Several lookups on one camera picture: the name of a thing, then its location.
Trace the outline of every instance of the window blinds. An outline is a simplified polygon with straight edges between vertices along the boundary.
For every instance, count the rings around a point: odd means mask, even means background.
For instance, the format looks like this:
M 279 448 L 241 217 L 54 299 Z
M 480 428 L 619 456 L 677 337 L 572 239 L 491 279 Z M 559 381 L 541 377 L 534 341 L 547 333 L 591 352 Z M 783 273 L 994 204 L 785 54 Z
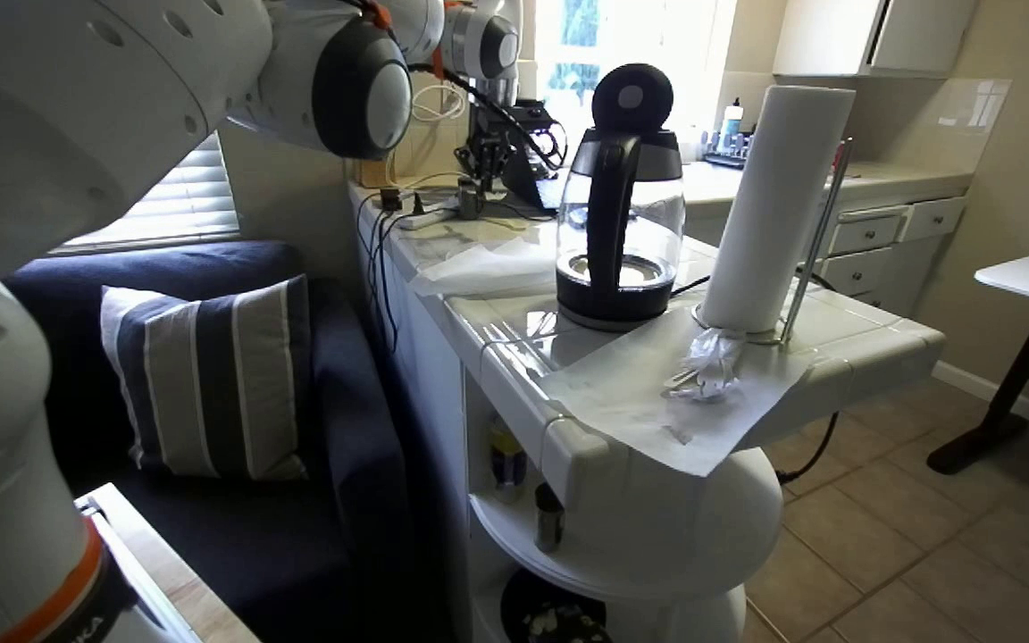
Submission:
M 208 137 L 181 156 L 127 217 L 74 236 L 61 255 L 111 250 L 111 247 L 158 247 L 190 239 L 230 239 L 241 234 L 221 140 Z

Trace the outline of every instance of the window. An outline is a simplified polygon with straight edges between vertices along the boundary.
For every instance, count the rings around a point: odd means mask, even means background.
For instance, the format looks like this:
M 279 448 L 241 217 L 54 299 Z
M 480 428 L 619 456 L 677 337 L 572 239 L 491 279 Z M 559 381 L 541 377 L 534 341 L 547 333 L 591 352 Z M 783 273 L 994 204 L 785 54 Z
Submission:
M 601 77 L 646 61 L 677 86 L 669 129 L 698 150 L 720 119 L 732 15 L 738 0 L 522 0 L 518 79 L 579 143 Z
M 181 156 L 127 217 L 61 250 L 161 247 L 190 239 L 230 239 L 241 234 L 221 140 L 208 137 Z

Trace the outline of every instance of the kitchen appliance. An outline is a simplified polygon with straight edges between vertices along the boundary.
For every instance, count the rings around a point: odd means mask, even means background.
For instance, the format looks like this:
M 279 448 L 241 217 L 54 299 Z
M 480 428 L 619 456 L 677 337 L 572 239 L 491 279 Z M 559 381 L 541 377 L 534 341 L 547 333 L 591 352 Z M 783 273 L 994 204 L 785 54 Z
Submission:
M 559 305 L 582 325 L 629 330 L 673 298 L 686 202 L 669 110 L 673 86 L 651 65 L 623 65 L 595 88 L 595 129 L 559 204 Z

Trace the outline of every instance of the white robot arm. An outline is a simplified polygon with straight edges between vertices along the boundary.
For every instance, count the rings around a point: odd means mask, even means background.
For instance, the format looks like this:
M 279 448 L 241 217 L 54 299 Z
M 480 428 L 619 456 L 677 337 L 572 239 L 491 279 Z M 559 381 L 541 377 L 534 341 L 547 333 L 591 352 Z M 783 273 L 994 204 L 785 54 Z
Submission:
M 439 33 L 439 0 L 0 0 L 0 277 L 127 215 L 225 119 L 387 153 L 410 113 L 408 65 Z M 48 381 L 43 337 L 0 286 L 0 639 L 58 634 L 58 604 L 96 577 Z

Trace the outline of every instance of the cabinet door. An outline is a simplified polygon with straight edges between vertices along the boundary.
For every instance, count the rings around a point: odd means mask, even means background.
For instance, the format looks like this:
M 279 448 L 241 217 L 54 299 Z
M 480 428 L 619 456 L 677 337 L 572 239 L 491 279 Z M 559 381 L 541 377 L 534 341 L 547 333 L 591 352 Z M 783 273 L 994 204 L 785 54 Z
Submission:
M 870 61 L 884 0 L 791 0 L 777 77 L 859 77 Z
M 944 77 L 965 38 L 977 0 L 889 0 L 871 72 Z

